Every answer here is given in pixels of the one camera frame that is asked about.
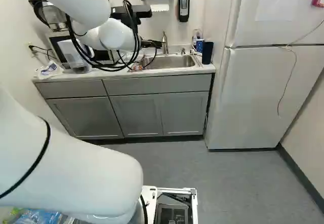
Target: white refrigerator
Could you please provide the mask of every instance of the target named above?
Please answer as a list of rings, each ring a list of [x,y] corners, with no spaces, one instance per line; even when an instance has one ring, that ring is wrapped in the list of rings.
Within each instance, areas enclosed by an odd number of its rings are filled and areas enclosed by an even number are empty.
[[[205,0],[204,36],[218,68],[209,149],[279,143],[324,67],[324,9],[311,2]]]

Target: baseboard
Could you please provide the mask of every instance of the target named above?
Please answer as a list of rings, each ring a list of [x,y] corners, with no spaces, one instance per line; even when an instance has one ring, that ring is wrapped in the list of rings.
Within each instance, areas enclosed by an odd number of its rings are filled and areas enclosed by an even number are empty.
[[[180,136],[162,136],[162,137],[136,137],[124,139],[87,139],[85,142],[105,145],[105,144],[130,144],[130,143],[148,143],[148,142],[176,142],[176,141],[198,141],[203,140],[202,135],[180,135]]]
[[[289,153],[285,150],[285,148],[282,146],[282,144],[278,144],[276,147],[279,155],[281,158],[287,163],[290,170],[295,174],[295,176],[298,178],[300,183],[304,186],[306,191],[310,194],[314,202],[318,205],[322,213],[324,214],[324,199],[320,195],[320,193],[317,191],[317,189],[314,187],[314,185],[309,181],[307,176],[303,173],[303,171],[299,168],[297,163],[294,161],[294,159],[289,155]]]
[[[208,149],[209,152],[271,152],[276,148]]]

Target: countertop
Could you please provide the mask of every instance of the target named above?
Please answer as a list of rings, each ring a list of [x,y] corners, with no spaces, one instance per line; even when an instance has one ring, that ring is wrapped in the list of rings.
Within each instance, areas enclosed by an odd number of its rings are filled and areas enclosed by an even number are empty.
[[[63,73],[48,79],[40,80],[34,77],[34,83],[40,82],[59,82],[59,81],[84,81],[96,79],[125,79],[125,78],[139,78],[139,77],[155,77],[155,76],[175,76],[181,74],[199,74],[199,73],[215,73],[216,68],[212,64],[202,64],[201,57],[194,55],[196,60],[200,62],[201,67],[186,67],[186,68],[172,68],[172,69],[148,69],[142,71],[128,72],[125,68],[117,72],[105,72],[93,68],[91,72],[84,74]]]

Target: stainless steel sink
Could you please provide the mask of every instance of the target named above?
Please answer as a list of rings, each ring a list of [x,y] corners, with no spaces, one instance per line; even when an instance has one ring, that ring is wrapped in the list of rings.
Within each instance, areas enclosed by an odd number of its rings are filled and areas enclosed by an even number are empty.
[[[201,67],[198,61],[191,55],[157,55],[154,61],[152,59],[153,57],[144,57],[140,62],[135,63],[133,65],[134,70],[130,71]]]

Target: floor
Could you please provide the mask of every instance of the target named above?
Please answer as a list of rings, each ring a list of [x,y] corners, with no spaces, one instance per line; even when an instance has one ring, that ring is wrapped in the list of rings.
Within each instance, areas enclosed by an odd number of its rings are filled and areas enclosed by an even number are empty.
[[[198,189],[199,224],[323,224],[277,152],[210,153],[203,141],[104,147],[136,158],[144,184]]]

